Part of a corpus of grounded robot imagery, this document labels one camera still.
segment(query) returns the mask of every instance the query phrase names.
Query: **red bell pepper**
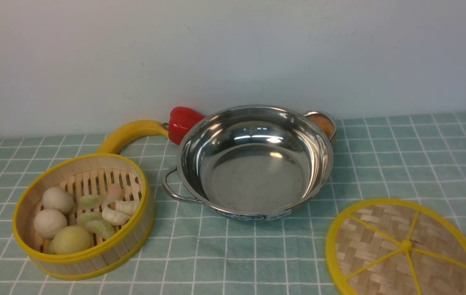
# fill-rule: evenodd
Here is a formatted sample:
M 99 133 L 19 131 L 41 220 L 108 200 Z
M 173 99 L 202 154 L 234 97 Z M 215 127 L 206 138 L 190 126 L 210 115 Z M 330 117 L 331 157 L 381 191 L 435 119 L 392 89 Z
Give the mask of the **red bell pepper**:
M 187 132 L 203 118 L 205 117 L 193 109 L 175 107 L 169 119 L 169 139 L 175 144 L 180 144 Z

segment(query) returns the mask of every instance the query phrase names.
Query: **yellow steamer rim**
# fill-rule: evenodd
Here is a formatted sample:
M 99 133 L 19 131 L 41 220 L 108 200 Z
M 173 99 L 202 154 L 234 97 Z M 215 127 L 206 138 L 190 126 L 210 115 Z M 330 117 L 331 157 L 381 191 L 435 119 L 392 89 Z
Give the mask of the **yellow steamer rim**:
M 140 167 L 116 153 L 138 138 L 156 135 L 168 137 L 167 130 L 155 121 L 123 125 L 107 137 L 96 153 L 67 160 L 47 170 L 23 192 L 12 217 L 12 231 L 21 249 L 40 270 L 62 280 L 91 279 L 120 267 L 141 249 L 154 225 L 154 198 Z M 107 187 L 118 182 L 123 186 L 124 199 L 140 200 L 140 206 L 126 224 L 115 227 L 116 234 L 105 241 L 93 234 L 95 246 L 82 252 L 44 253 L 50 240 L 34 232 L 33 222 L 42 209 L 41 198 L 46 189 L 58 186 L 74 198 L 98 192 L 107 195 Z M 74 208 L 66 216 L 68 225 L 73 225 L 81 213 Z
M 345 209 L 328 231 L 326 263 L 344 295 L 466 295 L 466 237 L 406 200 Z

